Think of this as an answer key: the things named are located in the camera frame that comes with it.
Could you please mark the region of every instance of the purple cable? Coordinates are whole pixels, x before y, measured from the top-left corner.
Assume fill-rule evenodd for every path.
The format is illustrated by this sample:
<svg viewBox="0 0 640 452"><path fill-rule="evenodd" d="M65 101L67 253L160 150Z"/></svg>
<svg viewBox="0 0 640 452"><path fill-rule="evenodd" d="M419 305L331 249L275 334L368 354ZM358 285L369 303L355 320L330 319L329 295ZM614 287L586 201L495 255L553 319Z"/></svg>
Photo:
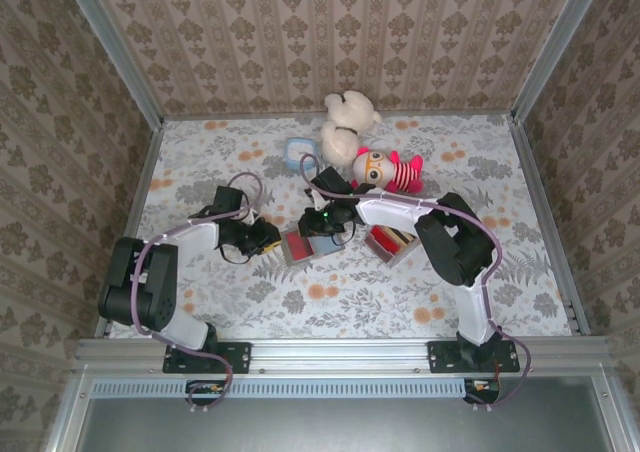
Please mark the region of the purple cable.
<svg viewBox="0 0 640 452"><path fill-rule="evenodd" d="M258 182L258 198L256 199L256 201L259 201L262 198L262 191L263 191L263 186L262 186L262 180L260 180L260 177L258 177L256 174L254 174L253 172L240 172L239 174L234 175L231 180L229 181L229 185L231 185L236 179L238 179L239 177L244 177L244 176L249 176L249 177L253 177L254 179L256 179L256 181ZM184 347L182 345L176 344L173 341L167 339L166 337L164 337L163 335L157 333L157 332L153 332L151 330L146 330L142 327L142 324L140 323L140 316L138 315L138 283L140 282L140 275L142 274L142 266L144 265L144 259L147 257L147 254L149 253L149 250L151 250L151 247L153 247L158 241L167 238L167 237L172 237L176 234L178 234L179 232L182 232L184 230L187 230L188 228L194 226L194 225L199 225L199 224L206 224L208 222L213 222L215 220L218 219L225 219L228 217L235 217L237 215L240 215L242 212L249 212L251 209L251 203L247 203L247 205L245 205L244 207L241 207L240 209L234 211L234 212L227 212L224 214L218 214L218 215L214 215L211 217L206 217L204 219L193 219L193 220L189 220L186 224L182 224L179 225L177 227L174 227L173 229L170 229L166 232L164 232L163 234L157 235L156 237L154 237L153 239L151 239L150 241L148 241L144 247L142 248L142 250L140 251L140 255L138 256L137 262L136 262L136 266L133 270L133 276L131 277L131 321L133 322L133 325L136 328L136 331L141 334L141 335L146 335L146 336L151 336L152 338L156 339L159 342L162 342L165 345L168 345L170 347L173 347L175 349L180 350L181 352L184 352L185 354L189 354L189 355L193 355L195 357L203 357L203 358L208 358L208 359L213 359L213 360L217 360L218 362L222 363L222 365L224 365L226 373L227 373L227 380L225 383L225 387L222 390L222 392L220 393L220 395L218 396L218 398L216 398L210 405L209 407L215 407L216 405L218 405L220 403L220 401L227 395L227 393L229 392L229 389L231 387L231 383L233 382L233 370L231 367L231 364L229 364L229 362L227 360L225 360L223 357L220 357L219 355L216 354L210 354L208 352L201 352L199 350L193 350L190 349L188 347ZM193 395L193 392L190 392L189 395L187 396L187 401L189 402L189 405L194 406L193 401L191 400L191 396Z"/></svg>
<svg viewBox="0 0 640 452"><path fill-rule="evenodd" d="M311 187L313 190L315 190L316 192L318 192L319 194L321 194L321 195L324 195L326 197L332 197L334 199L360 199L360 200L363 200L363 201L384 199L388 195L385 192L382 192L380 194L354 194L354 195L348 195L348 194L335 194L333 192L327 192L325 190L322 190L319 187L317 187L313 182L311 182L311 180L307 177L307 174L306 174L306 171L304 169L304 165L303 164L304 164L304 161L306 159L309 159L309 158L312 159L314 164L315 164L316 174L318 174L320 172L320 162L318 161L318 158L315 155L312 155L312 154L304 154L300 158L300 174L302 175L302 178L307 183L307 185L309 187ZM522 342L520 339L516 339L515 337L512 337L511 335L507 334L506 332L503 332L502 329L500 327L498 327L498 325L493 321L493 315L491 313L491 302L490 302L490 298L489 298L489 291L487 289L487 282L489 281L489 277L491 277L491 275L493 275L494 272L496 270L498 270L498 268L500 267L500 264L502 263L502 256L503 256L502 246L500 245L500 242L498 241L498 238L480 220L478 220L477 218L475 218L475 217L473 217L473 216L471 216L469 214L466 214L466 213L464 213L464 212L462 212L460 210L453 209L451 207L446 207L444 205L438 204L437 202L431 202L431 201L423 200L423 199L420 199L420 198L417 198L417 197L403 197L403 196L394 195L393 200L396 201L396 202L401 202L401 203L405 203L405 204L409 204L409 205L419 205L419 206L424 205L426 207L430 207L430 208L435 209L435 210L440 210L440 211L445 212L447 214L456 215L456 216L466 220L467 222L472 223L476 227L478 227L480 230L482 230L482 232L487 237L489 237L491 242L493 242L493 245L495 246L496 253L497 253L496 261L493 263L493 265L489 268L489 270L487 270L487 272L485 272L485 274L480 279L480 286L481 286L481 289L482 289L482 299L484 301L484 307L485 307L485 311L486 311L486 314L487 314L487 320L489 321L489 325L493 328L493 330L495 330L498 334L500 334L500 336L502 336L503 338L505 338L507 340L512 340L514 343L518 344L522 348L522 350L524 350L524 353L525 353L525 355L527 357L526 365L525 365L524 370L522 372L522 376L520 377L520 380L518 381L518 384L513 388L513 390L511 390L511 392L509 392L509 394L507 394L507 396L505 398L500 399L497 402L494 402L493 404L485 404L485 405L487 406L487 408L489 408L489 407L497 407L499 405L504 404L509 399L511 399L518 392L518 390L520 390L520 387L522 386L522 383L527 378L527 375L529 374L529 370L531 369L531 351L525 345L524 342ZM479 401L480 403L483 403L482 400L478 399L475 396L472 396L472 398L474 400Z"/></svg>

